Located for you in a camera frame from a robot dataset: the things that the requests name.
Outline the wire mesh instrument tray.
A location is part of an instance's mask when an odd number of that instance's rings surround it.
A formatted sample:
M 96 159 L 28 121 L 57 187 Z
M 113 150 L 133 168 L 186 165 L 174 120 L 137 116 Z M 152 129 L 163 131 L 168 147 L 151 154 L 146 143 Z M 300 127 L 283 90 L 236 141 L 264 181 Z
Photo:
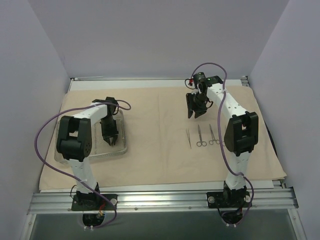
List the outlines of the wire mesh instrument tray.
M 100 121 L 113 117 L 116 121 L 118 139 L 108 145 L 102 137 Z M 58 121 L 54 159 L 66 164 L 70 159 L 82 161 L 98 157 L 115 157 L 127 151 L 124 115 L 122 111 L 112 114 L 112 108 L 96 106 L 74 115 L 65 115 Z

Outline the steel forceps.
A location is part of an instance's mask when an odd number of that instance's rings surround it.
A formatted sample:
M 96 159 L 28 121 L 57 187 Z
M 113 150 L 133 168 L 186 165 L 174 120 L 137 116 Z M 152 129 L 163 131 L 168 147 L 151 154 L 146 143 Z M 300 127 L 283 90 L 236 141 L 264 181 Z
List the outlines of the steel forceps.
M 192 149 L 190 131 L 188 128 L 186 128 L 185 131 L 186 131 L 186 136 L 187 136 L 189 147 L 190 147 L 190 149 Z

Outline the beige cloth wrap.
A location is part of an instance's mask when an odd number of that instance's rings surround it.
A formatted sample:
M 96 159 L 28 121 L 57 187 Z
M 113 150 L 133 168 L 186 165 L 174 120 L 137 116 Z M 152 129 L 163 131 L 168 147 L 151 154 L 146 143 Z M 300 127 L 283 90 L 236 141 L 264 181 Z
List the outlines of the beige cloth wrap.
M 258 144 L 254 146 L 245 176 L 250 181 L 279 180 L 287 176 L 273 149 L 253 91 L 227 86 L 229 93 L 248 112 L 259 118 Z M 198 147 L 198 125 L 202 139 L 211 139 L 211 124 L 217 139 L 218 107 L 188 119 L 185 87 L 123 88 L 70 91 L 62 111 L 85 107 L 95 99 L 114 97 L 130 103 L 123 111 L 127 152 L 116 157 L 95 157 L 90 166 L 100 187 L 178 184 L 224 181 L 228 170 L 217 144 Z M 186 135 L 189 129 L 192 149 Z M 40 190 L 69 189 L 75 180 L 44 166 Z

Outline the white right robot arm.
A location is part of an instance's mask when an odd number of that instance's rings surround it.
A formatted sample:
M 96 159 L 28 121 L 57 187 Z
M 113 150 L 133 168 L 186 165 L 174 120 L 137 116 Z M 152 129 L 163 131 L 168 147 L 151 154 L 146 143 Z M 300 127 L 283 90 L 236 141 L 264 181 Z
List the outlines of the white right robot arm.
M 234 206 L 240 201 L 239 190 L 246 186 L 248 161 L 258 143 L 259 116 L 242 107 L 221 83 L 197 87 L 186 94 L 188 118 L 198 118 L 208 110 L 207 101 L 218 106 L 217 130 L 223 161 L 228 170 L 222 193 L 223 203 Z

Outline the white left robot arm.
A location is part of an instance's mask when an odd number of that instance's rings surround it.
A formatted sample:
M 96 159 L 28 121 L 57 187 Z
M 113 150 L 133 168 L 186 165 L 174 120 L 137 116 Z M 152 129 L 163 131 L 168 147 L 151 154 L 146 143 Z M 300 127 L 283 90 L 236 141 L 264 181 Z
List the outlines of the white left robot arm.
M 114 146 L 118 139 L 118 129 L 114 120 L 118 102 L 113 97 L 105 100 L 95 99 L 91 108 L 73 116 L 63 116 L 59 122 L 56 150 L 68 161 L 76 177 L 76 201 L 90 210 L 100 206 L 101 197 L 90 163 L 92 144 L 92 126 L 100 122 L 103 140 Z

